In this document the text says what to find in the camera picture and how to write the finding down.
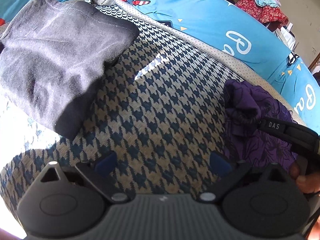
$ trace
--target black device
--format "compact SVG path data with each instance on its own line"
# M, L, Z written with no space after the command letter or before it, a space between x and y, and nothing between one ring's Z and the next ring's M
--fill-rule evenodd
M319 136L310 129L272 118L258 129L319 161ZM252 168L239 161L195 199L129 196L106 178L115 164L114 152L73 168L47 164L18 204L25 239L302 240L310 222L308 198L277 163Z

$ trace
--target houndstooth cushion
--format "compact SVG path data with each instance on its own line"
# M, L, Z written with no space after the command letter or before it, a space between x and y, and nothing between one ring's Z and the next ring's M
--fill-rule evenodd
M223 149L223 85L227 79L242 79L188 42L117 5L96 8L132 21L140 36L118 64L106 69L73 142L61 138L45 150L30 143L28 151L1 171L0 194L15 217L20 198L51 160L75 165L114 150L118 167L109 179L129 194L195 194L215 179L208 162L213 150Z

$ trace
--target gray towel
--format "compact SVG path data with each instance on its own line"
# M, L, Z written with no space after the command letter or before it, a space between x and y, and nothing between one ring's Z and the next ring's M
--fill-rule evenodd
M0 94L73 140L104 67L138 35L133 23L105 15L86 2L31 0L0 37Z

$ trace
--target human hand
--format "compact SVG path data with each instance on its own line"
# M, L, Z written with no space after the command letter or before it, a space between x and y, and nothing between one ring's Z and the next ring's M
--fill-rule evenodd
M298 188L303 193L316 193L320 191L320 172L301 176L299 166L294 163L289 169L290 176L296 180ZM320 240L320 218L313 226L308 240Z

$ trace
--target black plastic mount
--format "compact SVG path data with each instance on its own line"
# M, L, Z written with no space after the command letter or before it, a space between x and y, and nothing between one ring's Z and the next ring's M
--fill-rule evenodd
M112 158L103 162L102 171L110 170ZM278 164L253 169L239 162L195 201L188 194L130 199L94 163L62 169L51 162L19 202L18 217L32 240L301 240L309 206Z

